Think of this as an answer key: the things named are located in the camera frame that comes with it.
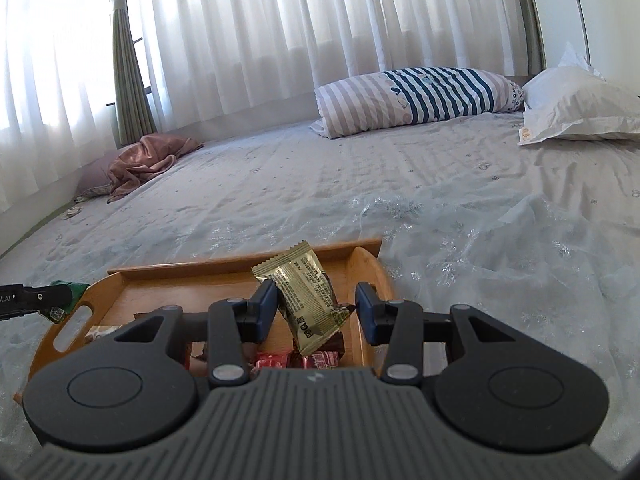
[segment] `tray handle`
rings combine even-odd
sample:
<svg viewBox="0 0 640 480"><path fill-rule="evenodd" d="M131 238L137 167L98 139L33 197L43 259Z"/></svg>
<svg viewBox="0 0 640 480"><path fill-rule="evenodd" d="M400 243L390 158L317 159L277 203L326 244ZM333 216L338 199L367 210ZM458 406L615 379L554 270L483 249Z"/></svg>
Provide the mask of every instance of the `tray handle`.
<svg viewBox="0 0 640 480"><path fill-rule="evenodd" d="M100 324L102 318L123 291L124 285L125 279L120 274L112 274L111 276L91 285L84 292L71 314L69 314L62 323L52 325L47 330L42 341L38 345L35 355L33 356L33 361L31 361L29 380L31 380L33 375L42 367L64 357L74 350L79 349L84 344L84 336L88 332L89 328L93 325ZM91 309L91 317L84 323L65 351L60 352L56 350L53 346L53 342L69 320L72 319L78 308L83 305Z"/></svg>

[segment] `blue and white striped pillowcase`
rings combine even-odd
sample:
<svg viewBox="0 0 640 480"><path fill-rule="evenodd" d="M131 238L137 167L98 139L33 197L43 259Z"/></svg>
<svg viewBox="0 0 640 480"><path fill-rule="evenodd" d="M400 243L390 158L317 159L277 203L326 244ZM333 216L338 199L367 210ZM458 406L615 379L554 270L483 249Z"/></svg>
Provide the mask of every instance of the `blue and white striped pillowcase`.
<svg viewBox="0 0 640 480"><path fill-rule="evenodd" d="M522 89L474 69L403 68L354 76L316 89L319 134L343 137L403 124L517 110Z"/></svg>

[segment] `pillowcase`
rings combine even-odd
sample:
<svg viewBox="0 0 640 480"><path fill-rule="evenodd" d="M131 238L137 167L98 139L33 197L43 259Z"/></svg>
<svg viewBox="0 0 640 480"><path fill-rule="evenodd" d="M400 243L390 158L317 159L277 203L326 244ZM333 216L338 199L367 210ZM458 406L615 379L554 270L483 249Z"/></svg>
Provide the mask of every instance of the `pillowcase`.
<svg viewBox="0 0 640 480"><path fill-rule="evenodd" d="M90 199L96 196L108 195L111 192L111 180L107 175L107 171L111 163L125 149L110 150L99 159L82 168L82 175L80 176L78 187L76 187L75 197Z"/></svg>
<svg viewBox="0 0 640 480"><path fill-rule="evenodd" d="M484 112L513 112L524 93L507 78L467 68L403 68L357 75L316 89L321 119L335 139L367 130L445 121Z"/></svg>
<svg viewBox="0 0 640 480"><path fill-rule="evenodd" d="M552 138L640 140L640 98L582 67L549 68L524 91L519 146Z"/></svg>
<svg viewBox="0 0 640 480"><path fill-rule="evenodd" d="M570 41L567 41L566 45L564 46L564 54L562 54L558 66L579 66L580 68L585 69L591 75L597 76L603 81L606 81L606 79L603 78L602 74L598 72L598 70L587 63L587 59L584 56L578 54L578 51Z"/></svg>

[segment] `pink cloth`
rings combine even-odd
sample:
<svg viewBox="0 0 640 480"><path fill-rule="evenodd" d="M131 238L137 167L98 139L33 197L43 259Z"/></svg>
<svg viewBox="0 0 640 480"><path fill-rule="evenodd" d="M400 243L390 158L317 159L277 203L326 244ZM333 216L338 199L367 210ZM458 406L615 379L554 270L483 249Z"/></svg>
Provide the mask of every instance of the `pink cloth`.
<svg viewBox="0 0 640 480"><path fill-rule="evenodd" d="M177 159L202 147L195 139L165 134L145 135L109 166L111 197L119 200L171 168Z"/></svg>

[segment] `gold snack wrapper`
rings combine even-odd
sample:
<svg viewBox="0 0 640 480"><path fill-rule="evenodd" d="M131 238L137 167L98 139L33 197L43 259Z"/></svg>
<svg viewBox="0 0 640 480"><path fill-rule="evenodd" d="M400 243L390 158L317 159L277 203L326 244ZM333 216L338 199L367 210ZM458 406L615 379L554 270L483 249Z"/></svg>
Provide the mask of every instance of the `gold snack wrapper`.
<svg viewBox="0 0 640 480"><path fill-rule="evenodd" d="M278 309L302 356L320 348L351 314L346 305L335 302L334 290L307 242L251 270L260 282L272 279L276 283L281 293Z"/></svg>

